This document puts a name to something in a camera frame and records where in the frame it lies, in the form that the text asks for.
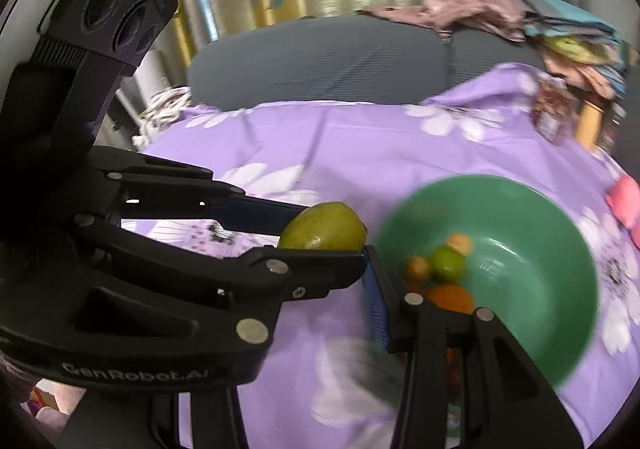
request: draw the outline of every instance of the green fruit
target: green fruit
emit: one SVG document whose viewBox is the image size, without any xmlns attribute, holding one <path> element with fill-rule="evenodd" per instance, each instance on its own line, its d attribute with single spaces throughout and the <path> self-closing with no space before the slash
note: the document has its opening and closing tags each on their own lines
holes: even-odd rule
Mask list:
<svg viewBox="0 0 640 449">
<path fill-rule="evenodd" d="M 327 202 L 303 210 L 280 235 L 279 249 L 361 251 L 367 229 L 342 202 Z"/>
<path fill-rule="evenodd" d="M 436 278 L 443 283 L 459 283 L 466 275 L 465 256 L 447 245 L 433 251 L 430 261 Z"/>
</svg>

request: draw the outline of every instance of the purple floral fabric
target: purple floral fabric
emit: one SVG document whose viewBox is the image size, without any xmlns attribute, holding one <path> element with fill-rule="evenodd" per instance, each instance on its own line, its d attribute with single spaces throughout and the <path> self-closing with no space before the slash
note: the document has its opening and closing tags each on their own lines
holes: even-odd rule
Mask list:
<svg viewBox="0 0 640 449">
<path fill-rule="evenodd" d="M 622 172 L 615 162 L 571 139 L 554 146 L 533 129 L 528 111 L 538 75 L 502 64 L 419 106 L 278 102 L 190 110 L 145 153 L 210 168 L 255 196 L 304 205 L 344 201 L 371 239 L 404 198 L 439 178 L 498 175 L 545 194 L 577 223 L 598 267 L 597 328 L 558 389 L 588 446 L 640 375 L 638 252 L 604 202 Z M 123 226 L 223 257 L 277 240 L 225 231 L 212 220 Z M 603 256 L 622 267 L 617 281 Z M 402 368 L 370 340 L 359 283 L 325 299 L 285 303 L 260 375 L 239 388 L 252 449 L 388 448 Z"/>
</svg>

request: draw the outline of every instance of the gray cushion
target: gray cushion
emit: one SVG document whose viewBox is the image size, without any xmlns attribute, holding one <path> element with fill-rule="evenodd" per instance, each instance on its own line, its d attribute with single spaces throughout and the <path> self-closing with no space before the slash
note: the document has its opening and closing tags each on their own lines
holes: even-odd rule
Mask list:
<svg viewBox="0 0 640 449">
<path fill-rule="evenodd" d="M 545 70 L 535 48 L 494 34 L 459 26 L 451 35 L 449 88 L 487 73 L 496 64 L 516 62 Z"/>
<path fill-rule="evenodd" d="M 276 100 L 416 103 L 446 89 L 430 30 L 365 15 L 304 18 L 222 38 L 194 58 L 194 99 L 223 110 Z"/>
</svg>

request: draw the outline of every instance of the blurry fruit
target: blurry fruit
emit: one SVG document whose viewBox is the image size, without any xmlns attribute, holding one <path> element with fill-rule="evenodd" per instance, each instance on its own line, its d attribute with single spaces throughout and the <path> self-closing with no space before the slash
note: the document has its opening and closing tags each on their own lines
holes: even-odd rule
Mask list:
<svg viewBox="0 0 640 449">
<path fill-rule="evenodd" d="M 473 252 L 474 244 L 467 235 L 455 233 L 447 238 L 447 245 L 456 249 L 462 255 L 469 255 Z"/>
<path fill-rule="evenodd" d="M 408 277 L 404 280 L 404 284 L 408 292 L 415 292 L 417 294 L 420 294 L 422 297 L 426 297 L 426 281 L 420 281 L 418 279 L 412 279 Z"/>
<path fill-rule="evenodd" d="M 431 265 L 429 260 L 421 255 L 412 255 L 406 261 L 406 275 L 418 281 L 427 281 L 431 276 Z"/>
<path fill-rule="evenodd" d="M 424 292 L 424 296 L 433 304 L 445 310 L 471 314 L 476 309 L 473 297 L 471 297 L 466 288 L 460 285 L 443 283 L 442 285 L 432 286 Z"/>
<path fill-rule="evenodd" d="M 326 202 L 293 218 L 280 235 L 278 248 L 361 251 L 366 239 L 367 229 L 350 207 Z"/>
<path fill-rule="evenodd" d="M 474 299 L 466 288 L 460 285 L 444 283 L 432 286 L 424 296 L 433 304 L 446 310 L 471 314 L 476 309 Z M 460 350 L 447 349 L 447 389 L 449 401 L 460 397 L 460 383 L 462 381 L 462 358 Z"/>
<path fill-rule="evenodd" d="M 466 275 L 466 258 L 446 245 L 437 247 L 430 257 L 436 278 L 444 283 L 458 283 Z"/>
</svg>

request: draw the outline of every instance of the pink fabric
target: pink fabric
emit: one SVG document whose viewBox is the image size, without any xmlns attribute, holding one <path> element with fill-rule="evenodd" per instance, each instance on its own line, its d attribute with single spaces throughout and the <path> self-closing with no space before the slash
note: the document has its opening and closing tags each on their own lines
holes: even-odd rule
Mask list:
<svg viewBox="0 0 640 449">
<path fill-rule="evenodd" d="M 459 22 L 516 42 L 525 39 L 525 11 L 521 0 L 424 0 L 418 6 L 366 6 L 361 10 L 389 21 L 433 28 L 445 41 L 451 25 Z"/>
<path fill-rule="evenodd" d="M 612 214 L 626 228 L 636 224 L 640 210 L 640 188 L 629 175 L 623 175 L 604 197 Z"/>
<path fill-rule="evenodd" d="M 596 92 L 604 98 L 615 98 L 616 92 L 611 83 L 593 66 L 572 61 L 569 57 L 543 45 L 539 45 L 537 49 L 549 73 L 563 75 L 566 83 L 571 86 L 587 92 Z"/>
<path fill-rule="evenodd" d="M 36 426 L 49 442 L 56 445 L 68 420 L 69 417 L 64 413 L 50 407 L 43 407 L 36 415 Z"/>
<path fill-rule="evenodd" d="M 25 373 L 4 359 L 0 359 L 0 379 L 3 377 L 14 397 L 20 403 L 29 400 L 31 390 L 40 380 L 39 377 Z"/>
</svg>

